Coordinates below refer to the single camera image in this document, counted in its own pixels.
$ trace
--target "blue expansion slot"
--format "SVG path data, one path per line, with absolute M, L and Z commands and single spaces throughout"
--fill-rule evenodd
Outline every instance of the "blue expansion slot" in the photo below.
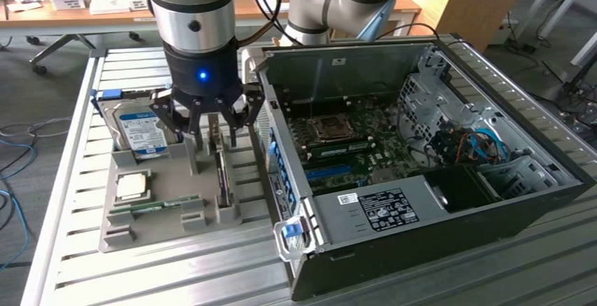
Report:
M 324 170 L 309 171 L 305 174 L 308 175 L 308 180 L 313 180 L 322 177 L 330 177 L 333 175 L 341 175 L 344 173 L 352 172 L 350 165 L 336 166 L 333 168 L 325 168 Z

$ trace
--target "collaborative robot arm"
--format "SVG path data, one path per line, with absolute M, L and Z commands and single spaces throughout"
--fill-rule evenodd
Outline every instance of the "collaborative robot arm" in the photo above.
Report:
M 304 45 L 326 43 L 330 27 L 373 41 L 395 2 L 292 0 L 286 33 Z M 173 74 L 173 88 L 154 94 L 154 112 L 173 131 L 196 136 L 198 143 L 201 115 L 221 112 L 234 137 L 238 128 L 253 124 L 264 104 L 260 85 L 244 84 L 238 77 L 234 0 L 150 0 L 150 6 Z M 284 43 L 293 41 L 286 37 Z M 177 111 L 174 101 L 189 116 Z

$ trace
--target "power supply label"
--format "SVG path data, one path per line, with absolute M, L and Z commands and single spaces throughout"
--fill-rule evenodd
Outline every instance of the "power supply label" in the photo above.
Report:
M 138 154 L 157 154 L 166 150 L 165 132 L 158 128 L 160 118 L 153 112 L 121 115 L 121 123 L 131 145 Z
M 359 200 L 375 231 L 385 231 L 420 220 L 401 189 L 360 196 Z

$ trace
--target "blue led light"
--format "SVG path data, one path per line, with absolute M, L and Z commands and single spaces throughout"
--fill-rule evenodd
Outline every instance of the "blue led light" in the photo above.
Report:
M 209 74 L 205 71 L 200 71 L 200 73 L 197 74 L 197 77 L 200 78 L 200 80 L 202 81 L 208 81 L 209 79 Z

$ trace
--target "aluminum work table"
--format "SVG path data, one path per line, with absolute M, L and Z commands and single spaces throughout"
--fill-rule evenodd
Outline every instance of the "aluminum work table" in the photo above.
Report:
M 595 150 L 468 45 L 453 48 L 597 176 Z M 161 48 L 109 50 L 105 57 L 89 60 L 22 305 L 584 305 L 597 299 L 594 188 L 515 238 L 294 303 L 256 155 L 244 134 L 232 157 L 234 173 L 244 178 L 244 224 L 102 254 L 98 243 L 114 144 L 89 102 L 90 91 L 150 89 L 170 82 Z M 461 92 L 471 99 L 479 93 L 464 88 Z

